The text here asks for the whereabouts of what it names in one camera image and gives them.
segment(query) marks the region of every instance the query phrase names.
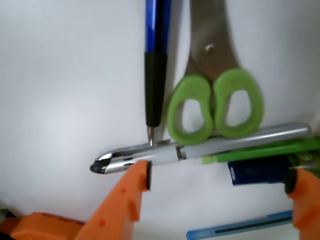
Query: white pen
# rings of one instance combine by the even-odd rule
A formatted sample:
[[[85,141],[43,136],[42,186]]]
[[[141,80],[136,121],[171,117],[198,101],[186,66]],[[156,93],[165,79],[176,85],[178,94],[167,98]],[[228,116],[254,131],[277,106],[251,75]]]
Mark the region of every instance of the white pen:
[[[152,161],[153,166],[170,164],[235,149],[308,137],[310,133],[309,125],[305,123],[288,123],[262,128],[242,138],[231,139],[213,136],[198,145],[181,145],[169,140],[159,142],[154,146],[146,143],[109,151],[98,157],[91,165],[90,170],[97,174],[121,172],[139,160]]]

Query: metal pen clip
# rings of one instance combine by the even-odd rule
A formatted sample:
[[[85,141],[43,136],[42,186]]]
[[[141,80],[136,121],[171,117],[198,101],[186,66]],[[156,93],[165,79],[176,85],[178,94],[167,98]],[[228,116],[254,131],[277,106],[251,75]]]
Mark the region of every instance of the metal pen clip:
[[[146,158],[143,154],[146,151],[153,150],[157,147],[171,144],[170,139],[159,141],[153,146],[149,143],[140,145],[118,148],[104,153],[95,159],[90,166],[90,170],[97,174],[109,174],[126,171],[130,165],[135,164],[138,160]]]

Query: white surface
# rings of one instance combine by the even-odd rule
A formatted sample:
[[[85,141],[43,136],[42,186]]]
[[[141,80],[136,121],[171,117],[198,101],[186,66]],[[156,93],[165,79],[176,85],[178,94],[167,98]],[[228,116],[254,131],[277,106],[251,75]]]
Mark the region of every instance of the white surface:
[[[317,123],[320,2],[227,3],[237,55],[263,92],[262,125]],[[166,103],[186,67],[188,10],[173,1]],[[23,215],[85,221],[123,174],[91,173],[94,158],[147,141],[144,1],[2,0],[0,32],[0,200]],[[201,120],[188,110],[192,130]],[[233,124],[247,113],[241,99],[231,103]],[[281,184],[232,187],[226,165],[198,160],[154,167],[151,188],[136,239],[180,240],[292,208]],[[278,239],[298,239],[284,229]]]

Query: pen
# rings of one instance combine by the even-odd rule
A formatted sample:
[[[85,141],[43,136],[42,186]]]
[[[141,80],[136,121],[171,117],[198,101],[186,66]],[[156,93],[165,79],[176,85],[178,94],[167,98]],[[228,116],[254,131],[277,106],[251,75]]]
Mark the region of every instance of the pen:
[[[282,211],[253,220],[247,220],[222,226],[207,227],[190,230],[186,233],[187,240],[199,240],[220,237],[230,234],[239,234],[253,230],[260,230],[290,224],[293,221],[293,211]]]
[[[170,164],[235,149],[303,138],[310,132],[310,127],[305,123],[288,123],[263,128],[242,138],[214,136],[198,145],[181,145],[169,141],[157,142],[154,146],[146,143],[108,151],[96,158],[90,170],[97,174],[121,172],[139,160],[152,161],[153,166]]]
[[[171,0],[145,1],[144,101],[150,146],[161,122],[168,59]]]

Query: silver pen cap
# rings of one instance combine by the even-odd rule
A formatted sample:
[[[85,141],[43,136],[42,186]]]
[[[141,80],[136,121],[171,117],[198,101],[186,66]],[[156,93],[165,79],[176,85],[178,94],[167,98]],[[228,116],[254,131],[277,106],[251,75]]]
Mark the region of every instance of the silver pen cap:
[[[118,148],[104,153],[95,159],[90,170],[97,174],[110,174],[126,171],[139,160],[152,161],[153,165],[179,161],[177,144],[170,140],[160,141],[150,146],[149,143],[132,147]]]

